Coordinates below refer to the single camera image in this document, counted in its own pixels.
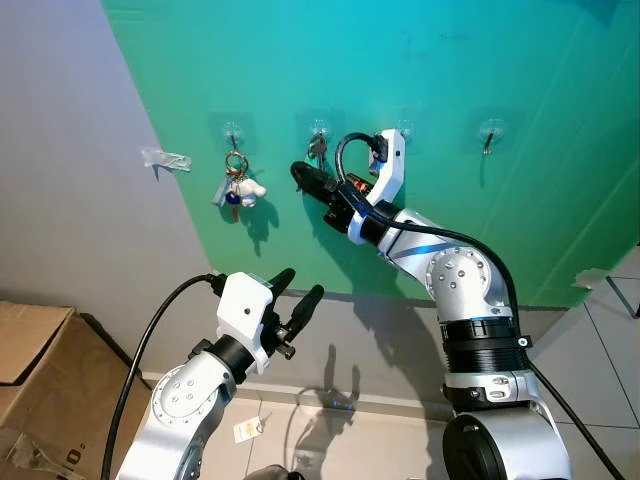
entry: black cable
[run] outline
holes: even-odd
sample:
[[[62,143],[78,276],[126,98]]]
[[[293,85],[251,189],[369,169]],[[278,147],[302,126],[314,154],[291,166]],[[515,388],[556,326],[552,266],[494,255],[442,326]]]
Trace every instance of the black cable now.
[[[156,311],[155,315],[149,322],[147,329],[145,330],[142,338],[140,339],[140,343],[138,344],[138,348],[136,350],[135,355],[133,356],[133,360],[131,361],[131,367],[129,367],[129,373],[127,374],[127,379],[124,382],[124,386],[122,387],[122,392],[120,392],[120,398],[118,398],[118,403],[116,404],[115,411],[113,412],[113,417],[111,418],[111,426],[109,427],[109,435],[107,436],[107,445],[104,450],[104,458],[102,460],[102,473],[100,475],[100,480],[109,480],[109,476],[111,474],[111,461],[113,460],[113,449],[116,443],[116,436],[118,434],[118,426],[120,425],[120,419],[122,418],[122,412],[124,411],[125,403],[127,402],[127,397],[129,396],[129,391],[131,390],[131,386],[133,385],[133,381],[136,377],[136,372],[138,371],[138,367],[140,366],[140,360],[142,360],[142,354],[144,353],[144,349],[149,342],[149,338],[151,338],[151,334],[153,330],[156,328],[156,325],[162,318],[162,315],[167,310],[169,305],[178,298],[178,296],[184,292],[191,285],[194,285],[199,282],[208,282],[212,286],[217,285],[218,277],[211,273],[206,275],[197,275],[195,277],[190,278],[186,282],[182,283],[178,288],[176,288],[173,292],[169,294],[160,308]]]
[[[607,454],[604,452],[604,450],[602,450],[602,447],[598,444],[596,439],[593,438],[593,436],[591,435],[591,432],[589,432],[585,424],[582,423],[582,421],[578,418],[578,415],[576,415],[576,413],[569,406],[566,400],[562,398],[562,395],[560,394],[560,392],[558,392],[555,389],[555,387],[549,381],[549,379],[545,377],[540,370],[538,370],[538,367],[536,367],[531,360],[529,360],[529,368],[533,370],[533,373],[536,374],[536,377],[538,377],[538,379],[540,380],[540,383],[542,383],[545,387],[547,387],[547,390],[549,390],[553,398],[557,400],[557,402],[560,404],[562,409],[565,412],[567,412],[567,415],[569,415],[569,418],[573,421],[573,423],[576,424],[576,427],[578,427],[578,430],[580,430],[580,433],[582,433],[587,443],[589,443],[589,445],[591,446],[591,448],[593,448],[593,451],[596,453],[598,458],[602,461],[602,463],[607,468],[607,470],[609,470],[609,473],[611,474],[611,476],[613,476],[613,478],[615,478],[616,480],[625,480],[622,474],[620,473],[620,471],[611,462],[611,460],[609,459]]]
[[[340,180],[345,185],[350,185],[350,184],[344,173],[344,167],[342,164],[342,152],[344,150],[344,147],[347,145],[347,143],[351,142],[352,140],[363,140],[367,142],[369,146],[371,146],[373,138],[370,137],[369,135],[365,135],[364,133],[352,133],[344,137],[338,144],[336,148],[336,158],[335,158],[336,172],[338,174],[338,178],[340,178]],[[511,312],[513,314],[513,323],[516,329],[516,335],[520,336],[520,314],[518,312],[518,299],[516,296],[516,287],[513,281],[513,277],[511,276],[511,272],[509,272],[509,269],[507,268],[505,263],[502,261],[502,259],[500,259],[500,257],[493,250],[491,250],[487,245],[463,233],[446,230],[444,228],[418,225],[415,223],[402,223],[402,222],[396,222],[394,220],[390,220],[389,218],[375,211],[374,208],[371,206],[371,204],[366,201],[364,196],[360,192],[358,192],[355,189],[355,187],[349,188],[346,192],[343,190],[339,190],[339,191],[343,195],[344,199],[349,203],[349,205],[351,205],[351,207],[353,207],[363,218],[366,216],[370,216],[389,228],[453,238],[454,240],[459,240],[468,245],[471,245],[477,248],[480,252],[484,253],[487,256],[487,258],[489,258],[489,260],[493,262],[493,264],[496,266],[496,268],[502,275],[502,278],[504,279],[504,282],[507,287],[509,306],[511,307]],[[562,397],[560,392],[558,392],[554,388],[551,382],[542,374],[542,372],[540,372],[540,370],[538,370],[538,368],[533,364],[533,362],[531,362],[531,360],[528,358],[528,356],[526,356],[526,354],[525,354],[525,358],[527,360],[527,363],[529,364],[529,368],[533,371],[533,373],[538,378],[538,380],[540,380],[540,382],[545,387],[547,387],[547,390],[549,390],[549,393],[551,393],[553,398],[555,398],[555,400],[560,404],[560,406],[564,409],[564,411],[567,412],[567,415],[569,415],[569,418],[571,418],[571,420],[576,425],[576,427],[578,427],[578,430],[580,430],[580,433],[582,433],[582,435],[584,436],[589,446],[593,449],[595,454],[598,456],[600,461],[602,461],[602,463],[607,468],[609,473],[613,476],[613,478],[615,478],[616,480],[624,480],[624,477],[622,476],[622,474],[613,465],[613,462],[611,462],[611,460],[609,459],[607,454],[604,452],[602,447],[598,444],[596,439],[593,438],[593,436],[589,433],[589,430],[587,429],[585,424],[582,422],[582,420],[580,420],[580,418],[578,418],[578,416],[571,409],[567,401]]]

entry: gray wall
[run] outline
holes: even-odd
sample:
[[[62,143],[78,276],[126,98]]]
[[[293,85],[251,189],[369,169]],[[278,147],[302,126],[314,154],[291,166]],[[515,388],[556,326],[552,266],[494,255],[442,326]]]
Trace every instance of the gray wall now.
[[[133,352],[169,291],[209,266],[174,178],[142,165],[140,148],[157,140],[99,2],[73,3],[0,5],[0,297],[75,305]],[[363,393],[441,401],[428,305],[331,295],[294,360],[275,358],[252,381],[322,385],[333,343],[336,387],[351,390],[357,365]],[[181,297],[144,369],[166,371],[215,338],[216,306],[205,287]],[[539,337],[560,315],[525,312],[524,329]]]

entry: blue accent stripe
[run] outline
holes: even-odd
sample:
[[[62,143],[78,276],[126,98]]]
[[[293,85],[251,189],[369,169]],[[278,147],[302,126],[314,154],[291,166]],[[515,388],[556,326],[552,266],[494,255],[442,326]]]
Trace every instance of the blue accent stripe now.
[[[425,253],[439,252],[452,247],[451,243],[438,243],[436,245],[422,245],[421,247],[407,248],[394,255],[392,258],[411,257],[412,255],[424,255]]]

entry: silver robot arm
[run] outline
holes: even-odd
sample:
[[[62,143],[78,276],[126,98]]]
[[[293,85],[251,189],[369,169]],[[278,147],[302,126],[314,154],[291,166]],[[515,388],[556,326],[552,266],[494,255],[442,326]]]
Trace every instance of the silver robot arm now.
[[[375,185],[353,174],[339,184],[302,162],[294,163],[291,172],[303,190],[329,205],[327,223],[356,244],[375,245],[379,256],[414,277],[435,300],[448,358],[443,393],[455,411],[443,438],[449,477],[570,479],[569,456],[523,352],[530,339],[513,322],[499,270],[486,255],[457,240],[389,228],[359,213],[352,206],[358,195],[389,220],[437,227],[392,203],[404,182],[400,132],[347,135],[338,145],[337,161],[351,140],[368,143]],[[341,190],[344,185],[357,191],[350,201]]]
[[[222,420],[236,385],[251,373],[262,374],[278,351],[289,345],[310,320],[324,290],[311,289],[281,324],[275,300],[293,279],[286,269],[269,282],[245,273],[226,277],[218,306],[218,340],[201,341],[184,365],[167,373],[151,395],[141,426],[117,480],[192,480],[200,476],[202,452]]]

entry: floor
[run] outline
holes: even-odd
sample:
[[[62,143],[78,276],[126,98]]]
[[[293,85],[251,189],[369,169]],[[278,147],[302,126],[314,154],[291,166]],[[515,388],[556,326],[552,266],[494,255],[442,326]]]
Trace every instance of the floor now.
[[[639,480],[640,320],[632,318],[614,287],[634,310],[638,308],[640,248],[585,303],[567,312],[534,347],[531,358],[589,425],[627,480]],[[560,407],[553,401],[550,407],[569,451],[574,479],[610,478]],[[263,434],[235,444],[233,425],[255,416],[262,419]],[[443,428],[443,423],[415,418],[235,399],[207,445],[201,478],[242,479],[277,463],[295,468],[307,480],[446,480]]]

